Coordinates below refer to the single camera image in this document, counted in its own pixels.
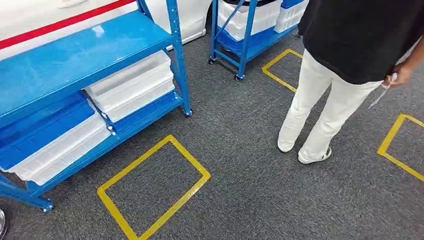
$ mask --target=white sneaker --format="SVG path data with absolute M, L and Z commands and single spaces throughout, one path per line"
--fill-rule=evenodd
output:
M 283 153 L 288 153 L 288 152 L 290 152 L 290 150 L 292 150 L 293 149 L 293 147 L 294 147 L 294 144 L 292 145 L 292 146 L 289 146 L 289 147 L 284 147 L 284 146 L 282 146 L 279 142 L 277 142 L 277 146 L 278 146 L 278 149 L 281 151 L 281 152 L 283 152 Z
M 306 160 L 304 157 L 302 157 L 301 152 L 299 151 L 298 155 L 297 155 L 297 159 L 299 160 L 299 162 L 301 162 L 302 164 L 311 164 L 311 163 L 315 163 L 315 162 L 321 162 L 324 161 L 326 159 L 328 159 L 331 154 L 333 153 L 333 151 L 331 150 L 330 147 L 328 147 L 327 152 L 324 154 L 324 156 L 322 156 L 321 159 L 319 160 Z

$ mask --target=white car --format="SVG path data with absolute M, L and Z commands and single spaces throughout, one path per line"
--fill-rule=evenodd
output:
M 145 1 L 153 20 L 170 32 L 166 0 Z M 211 2 L 177 0 L 183 43 L 205 35 Z M 135 0 L 0 1 L 0 60 L 136 9 Z

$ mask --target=yellow tape square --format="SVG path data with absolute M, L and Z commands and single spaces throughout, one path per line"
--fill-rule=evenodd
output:
M 144 160 L 150 157 L 153 153 L 158 151 L 161 147 L 163 147 L 166 143 L 171 143 L 176 147 L 176 149 L 200 172 L 202 177 L 199 181 L 197 181 L 191 188 L 188 190 L 174 205 L 172 205 L 162 216 L 160 216 L 156 222 L 154 222 L 140 237 L 134 232 L 134 230 L 130 227 L 127 220 L 125 220 L 124 216 L 120 213 L 118 208 L 112 202 L 108 195 L 106 195 L 106 189 L 115 184 L 118 180 L 120 180 L 123 176 L 128 174 L 135 167 L 140 165 Z M 107 210 L 109 210 L 112 217 L 118 223 L 122 231 L 129 239 L 148 239 L 151 235 L 153 235 L 168 219 L 174 215 L 174 213 L 181 208 L 211 177 L 209 172 L 175 139 L 174 136 L 168 135 L 163 140 L 158 142 L 155 146 L 150 148 L 146 153 L 140 156 L 138 159 L 133 161 L 130 165 L 120 171 L 118 174 L 113 176 L 99 188 L 97 188 L 97 194 L 100 197 L 103 204 L 106 206 Z
M 395 157 L 387 153 L 387 149 L 390 146 L 390 143 L 392 142 L 393 138 L 395 137 L 396 133 L 399 131 L 399 129 L 402 126 L 402 123 L 404 123 L 405 119 L 409 119 L 412 122 L 420 125 L 424 128 L 424 122 L 421 122 L 420 120 L 416 119 L 415 117 L 408 115 L 408 114 L 400 114 L 396 121 L 394 122 L 393 126 L 391 127 L 390 131 L 388 131 L 387 136 L 384 138 L 383 142 L 381 143 L 377 153 L 388 160 L 390 160 L 392 163 L 398 165 L 414 177 L 418 178 L 419 180 L 424 182 L 424 176 L 415 171 L 414 169 L 407 166 L 405 163 L 397 160 Z
M 275 81 L 277 81 L 278 83 L 280 83 L 281 85 L 287 87 L 288 89 L 290 89 L 293 93 L 296 92 L 296 88 L 294 88 L 293 86 L 291 86 L 290 84 L 288 84 L 287 82 L 281 80 L 280 78 L 278 78 L 276 75 L 272 74 L 268 69 L 274 65 L 275 63 L 277 63 L 278 61 L 280 61 L 280 59 L 282 59 L 284 56 L 286 56 L 287 54 L 293 54 L 299 58 L 303 58 L 303 55 L 301 55 L 298 52 L 295 52 L 291 49 L 286 49 L 284 50 L 282 53 L 280 53 L 280 55 L 278 55 L 276 58 L 272 59 L 270 62 L 268 62 L 265 66 L 262 67 L 262 72 L 268 76 L 270 76 L 272 79 L 274 79 Z

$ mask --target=shelf leg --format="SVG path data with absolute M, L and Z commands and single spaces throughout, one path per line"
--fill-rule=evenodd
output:
M 136 0 L 136 2 L 137 2 L 138 10 L 153 21 L 152 14 L 150 13 L 149 8 L 147 7 L 146 1 Z
M 181 97 L 183 100 L 183 112 L 186 116 L 191 116 L 193 112 L 190 108 L 189 86 L 187 84 L 186 66 L 184 64 L 183 41 L 181 38 L 180 18 L 178 16 L 177 2 L 176 0 L 166 0 L 166 3 L 168 8 L 171 33 L 177 37 L 175 44 L 173 44 L 176 62 L 176 69 L 174 68 L 174 75 L 176 82 L 178 83 Z
M 249 38 L 252 32 L 253 19 L 255 17 L 255 9 L 257 3 L 258 0 L 251 0 L 249 4 L 249 14 L 247 16 L 246 32 L 244 33 L 243 48 L 240 56 L 240 65 L 238 67 L 238 73 L 235 76 L 236 80 L 242 80 L 245 78 L 245 67 L 246 63 L 248 62 L 247 55 L 249 48 Z
M 31 196 L 31 193 L 25 189 L 16 186 L 13 182 L 0 174 L 0 196 L 15 199 L 25 204 L 42 209 L 44 212 L 53 208 L 51 201 L 42 197 Z
M 218 29 L 218 0 L 212 1 L 212 27 L 210 34 L 210 58 L 209 63 L 213 63 L 217 60 L 217 56 L 214 52 L 217 47 L 217 29 Z

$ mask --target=white pants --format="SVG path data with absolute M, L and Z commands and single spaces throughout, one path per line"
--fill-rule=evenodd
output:
M 298 88 L 279 132 L 278 147 L 284 152 L 292 149 L 312 107 L 331 85 L 324 110 L 299 151 L 299 157 L 306 161 L 320 160 L 345 121 L 381 83 L 350 84 L 317 62 L 305 49 Z

